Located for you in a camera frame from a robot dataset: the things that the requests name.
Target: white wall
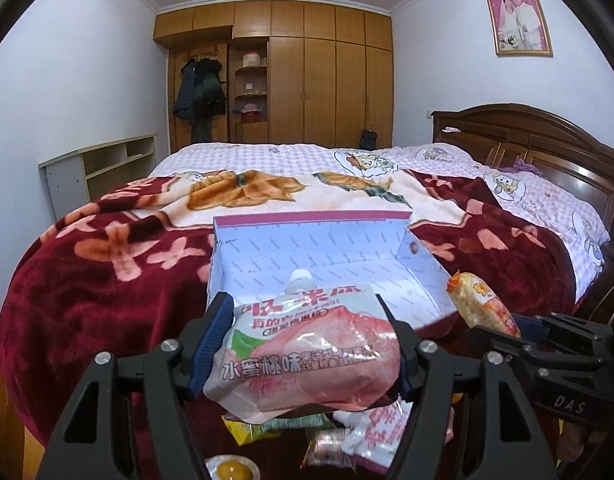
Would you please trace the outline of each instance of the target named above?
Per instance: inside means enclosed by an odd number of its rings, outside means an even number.
[[[37,0],[0,45],[0,308],[27,247],[52,222],[38,164],[159,134],[167,155],[166,52],[139,0]]]
[[[393,19],[395,146],[430,142],[427,110],[515,102],[614,148],[614,73],[562,0],[540,0],[553,58],[498,58],[487,0],[415,0]]]

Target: metal bolt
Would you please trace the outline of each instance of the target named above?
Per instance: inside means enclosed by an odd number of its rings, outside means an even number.
[[[178,350],[178,341],[175,339],[165,339],[161,343],[161,350],[163,352],[175,352]]]
[[[501,365],[503,364],[503,356],[499,352],[489,352],[487,354],[487,361],[489,361],[493,365]]]
[[[97,365],[106,365],[110,361],[111,361],[111,354],[109,352],[100,352],[96,354],[96,357],[94,357],[94,362]]]
[[[438,349],[438,345],[434,341],[425,339],[424,341],[420,342],[420,349],[425,354],[433,354]]]

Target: bride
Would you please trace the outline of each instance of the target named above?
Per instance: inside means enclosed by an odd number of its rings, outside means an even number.
[[[500,4],[498,40],[500,50],[524,50],[524,35],[513,0],[503,0]]]

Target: wooden headboard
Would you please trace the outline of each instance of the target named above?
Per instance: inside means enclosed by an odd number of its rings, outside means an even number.
[[[519,104],[492,104],[459,112],[434,112],[434,142],[454,144],[493,168],[522,156],[545,177],[589,202],[614,238],[614,149],[562,117]],[[460,133],[445,133],[447,127]],[[579,315],[608,322],[614,309],[614,275],[608,258]]]

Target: gold picture frame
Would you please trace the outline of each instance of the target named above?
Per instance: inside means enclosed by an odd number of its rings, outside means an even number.
[[[540,0],[487,0],[496,55],[553,57]]]

